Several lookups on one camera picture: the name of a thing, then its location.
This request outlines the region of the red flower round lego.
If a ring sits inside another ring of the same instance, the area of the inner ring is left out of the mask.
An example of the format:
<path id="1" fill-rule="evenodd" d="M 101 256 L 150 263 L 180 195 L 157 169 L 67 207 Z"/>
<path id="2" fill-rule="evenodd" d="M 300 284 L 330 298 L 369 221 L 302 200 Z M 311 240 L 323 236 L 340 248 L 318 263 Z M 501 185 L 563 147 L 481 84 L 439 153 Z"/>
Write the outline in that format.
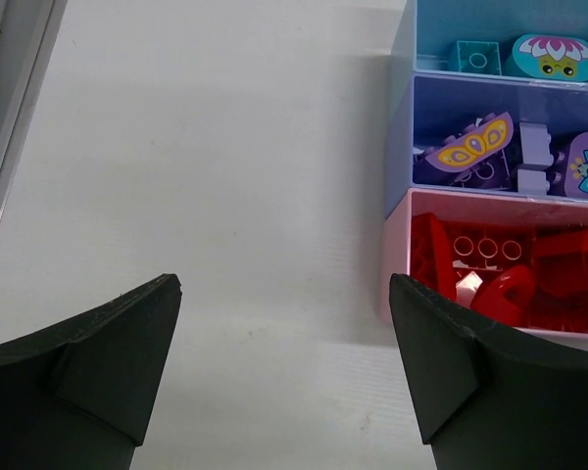
<path id="1" fill-rule="evenodd" d="M 588 227 L 539 236 L 532 267 L 561 331 L 588 333 Z"/>

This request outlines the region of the red slope lego brick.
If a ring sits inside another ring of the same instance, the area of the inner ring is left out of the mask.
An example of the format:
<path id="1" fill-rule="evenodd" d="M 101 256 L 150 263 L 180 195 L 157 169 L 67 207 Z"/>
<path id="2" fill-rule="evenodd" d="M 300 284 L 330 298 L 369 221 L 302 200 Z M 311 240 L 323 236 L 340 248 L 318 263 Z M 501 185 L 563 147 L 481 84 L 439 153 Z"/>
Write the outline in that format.
<path id="1" fill-rule="evenodd" d="M 454 268 L 503 271 L 529 264 L 534 229 L 477 222 L 443 221 Z"/>

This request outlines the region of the teal square lego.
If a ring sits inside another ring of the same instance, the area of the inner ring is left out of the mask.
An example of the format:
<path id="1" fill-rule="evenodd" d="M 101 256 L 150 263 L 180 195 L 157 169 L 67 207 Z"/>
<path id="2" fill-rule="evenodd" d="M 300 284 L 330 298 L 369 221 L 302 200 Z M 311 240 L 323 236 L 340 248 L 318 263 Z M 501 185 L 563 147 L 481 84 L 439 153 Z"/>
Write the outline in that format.
<path id="1" fill-rule="evenodd" d="M 461 73 L 501 75 L 499 43 L 458 40 L 451 49 L 447 67 Z"/>

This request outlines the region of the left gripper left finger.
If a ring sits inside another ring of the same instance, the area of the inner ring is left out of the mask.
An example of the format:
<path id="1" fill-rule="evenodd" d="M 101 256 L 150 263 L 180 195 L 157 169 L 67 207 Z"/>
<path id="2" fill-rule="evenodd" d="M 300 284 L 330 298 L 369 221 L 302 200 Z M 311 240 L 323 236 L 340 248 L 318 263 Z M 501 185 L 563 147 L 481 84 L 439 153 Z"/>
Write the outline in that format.
<path id="1" fill-rule="evenodd" d="M 163 274 L 0 344 L 0 469 L 127 469 L 146 437 L 181 304 Z"/>

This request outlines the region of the purple butterfly lego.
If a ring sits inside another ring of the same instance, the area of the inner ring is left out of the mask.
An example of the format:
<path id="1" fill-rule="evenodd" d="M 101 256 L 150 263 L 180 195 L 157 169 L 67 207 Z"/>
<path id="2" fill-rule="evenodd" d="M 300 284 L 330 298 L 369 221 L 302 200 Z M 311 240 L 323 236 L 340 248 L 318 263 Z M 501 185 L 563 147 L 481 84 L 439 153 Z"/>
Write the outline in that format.
<path id="1" fill-rule="evenodd" d="M 460 134 L 450 135 L 439 147 L 427 148 L 415 161 L 414 173 L 460 173 L 504 150 L 514 136 L 511 114 L 489 114 L 479 125 L 471 124 Z"/>

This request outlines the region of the purple lego brick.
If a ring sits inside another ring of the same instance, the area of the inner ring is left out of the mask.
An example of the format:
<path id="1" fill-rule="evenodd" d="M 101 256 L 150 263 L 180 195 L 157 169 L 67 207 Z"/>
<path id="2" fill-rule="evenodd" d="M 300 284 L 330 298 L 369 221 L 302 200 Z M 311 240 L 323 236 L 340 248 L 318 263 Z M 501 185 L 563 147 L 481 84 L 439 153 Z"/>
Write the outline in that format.
<path id="1" fill-rule="evenodd" d="M 509 190 L 512 187 L 506 148 L 486 152 L 466 144 L 428 148 L 413 158 L 418 184 L 468 189 Z"/>

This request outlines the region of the small lavender lego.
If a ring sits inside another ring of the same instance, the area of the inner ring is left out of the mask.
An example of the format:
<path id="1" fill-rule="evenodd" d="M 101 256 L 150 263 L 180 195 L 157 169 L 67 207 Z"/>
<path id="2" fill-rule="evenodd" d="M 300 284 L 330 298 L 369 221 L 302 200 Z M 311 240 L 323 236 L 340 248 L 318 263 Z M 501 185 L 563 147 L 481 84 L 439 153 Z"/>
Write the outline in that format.
<path id="1" fill-rule="evenodd" d="M 551 153 L 552 136 L 545 124 L 521 122 L 518 125 L 522 154 L 521 167 L 546 170 L 554 163 Z"/>

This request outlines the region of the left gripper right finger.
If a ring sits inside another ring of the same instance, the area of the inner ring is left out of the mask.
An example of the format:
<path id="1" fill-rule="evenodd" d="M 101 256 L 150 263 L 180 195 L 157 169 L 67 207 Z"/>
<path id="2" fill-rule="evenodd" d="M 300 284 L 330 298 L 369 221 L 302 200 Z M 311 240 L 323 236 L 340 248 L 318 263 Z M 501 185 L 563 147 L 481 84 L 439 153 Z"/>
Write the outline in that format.
<path id="1" fill-rule="evenodd" d="M 588 352 L 457 305 L 405 274 L 389 304 L 439 469 L 588 469 Z"/>

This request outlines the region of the large red lego piece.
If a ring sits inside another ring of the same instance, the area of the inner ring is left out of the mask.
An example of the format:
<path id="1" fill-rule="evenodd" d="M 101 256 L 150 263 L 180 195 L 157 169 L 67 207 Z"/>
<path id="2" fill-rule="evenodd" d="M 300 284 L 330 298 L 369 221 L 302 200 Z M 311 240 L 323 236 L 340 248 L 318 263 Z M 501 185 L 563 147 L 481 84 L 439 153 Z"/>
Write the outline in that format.
<path id="1" fill-rule="evenodd" d="M 456 277 L 450 242 L 433 213 L 412 218 L 410 275 L 442 297 L 455 301 Z"/>

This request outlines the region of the red half round lego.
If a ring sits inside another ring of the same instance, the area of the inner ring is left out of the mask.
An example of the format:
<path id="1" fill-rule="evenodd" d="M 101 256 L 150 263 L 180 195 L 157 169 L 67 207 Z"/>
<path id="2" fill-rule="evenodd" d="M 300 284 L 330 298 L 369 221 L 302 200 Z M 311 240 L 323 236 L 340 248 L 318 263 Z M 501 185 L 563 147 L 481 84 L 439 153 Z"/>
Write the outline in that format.
<path id="1" fill-rule="evenodd" d="M 470 308 L 508 326 L 523 326 L 536 286 L 532 270 L 526 265 L 515 265 L 493 281 L 482 284 Z"/>

